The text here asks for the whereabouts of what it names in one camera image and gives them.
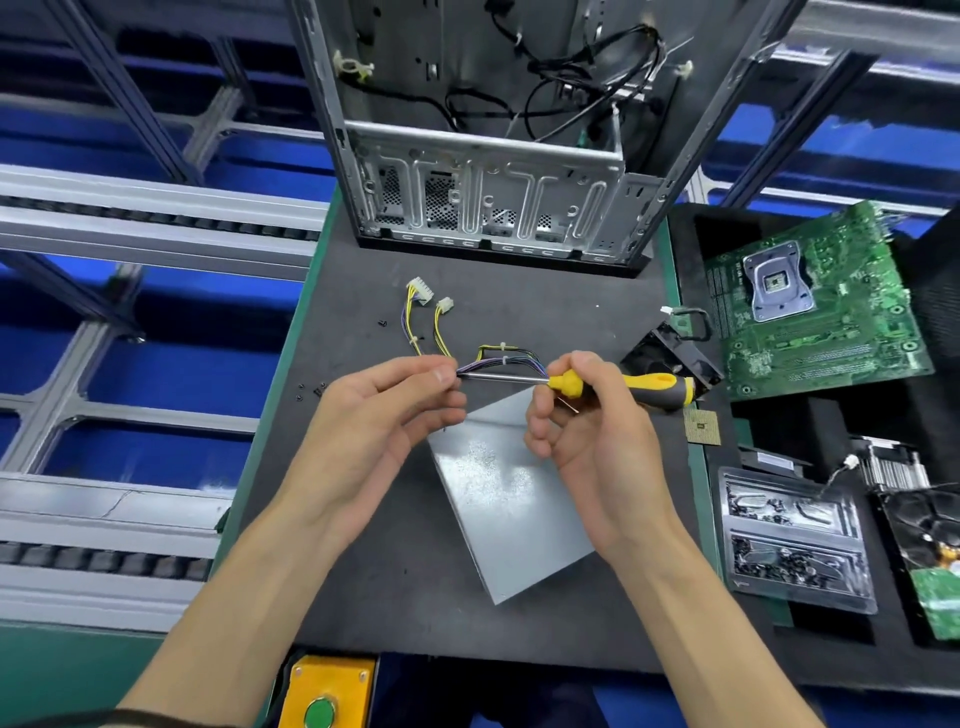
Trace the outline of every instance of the green circuit board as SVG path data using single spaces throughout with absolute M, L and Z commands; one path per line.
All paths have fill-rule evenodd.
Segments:
M 933 372 L 889 240 L 884 213 L 863 202 L 707 261 L 732 400 Z M 744 258 L 790 241 L 815 307 L 758 322 Z M 763 284 L 776 293 L 783 278 Z

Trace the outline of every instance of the tray of screws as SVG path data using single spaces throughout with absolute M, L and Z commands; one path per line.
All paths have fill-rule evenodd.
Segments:
M 720 469 L 724 561 L 731 589 L 876 613 L 852 500 L 799 478 Z

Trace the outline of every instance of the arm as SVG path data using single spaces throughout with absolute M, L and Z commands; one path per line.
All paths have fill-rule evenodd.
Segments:
M 327 389 L 273 502 L 247 528 L 120 703 L 251 725 L 337 557 L 413 445 L 466 416 L 455 362 L 394 359 Z
M 554 408 L 537 387 L 527 447 L 553 457 L 593 545 L 616 572 L 691 728 L 815 728 L 822 723 L 790 684 L 680 523 L 660 444 L 614 364 L 575 352 L 553 362 L 590 384 L 600 407 Z

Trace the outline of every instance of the forearm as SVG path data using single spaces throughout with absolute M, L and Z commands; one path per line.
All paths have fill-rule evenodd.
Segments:
M 687 725 L 821 726 L 676 516 L 643 539 L 614 568 Z
M 252 725 L 335 561 L 323 527 L 267 508 L 171 630 L 120 707 Z

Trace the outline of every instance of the screwdriver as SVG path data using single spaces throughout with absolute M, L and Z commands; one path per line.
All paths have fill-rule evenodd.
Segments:
M 564 397 L 576 400 L 592 390 L 572 369 L 559 376 L 522 376 L 494 375 L 486 372 L 463 372 L 460 379 L 478 379 L 481 381 L 512 381 L 521 384 L 546 384 L 550 389 Z M 694 397 L 693 379 L 671 374 L 652 374 L 641 376 L 623 376 L 634 401 L 649 404 L 660 409 L 680 409 L 690 404 Z

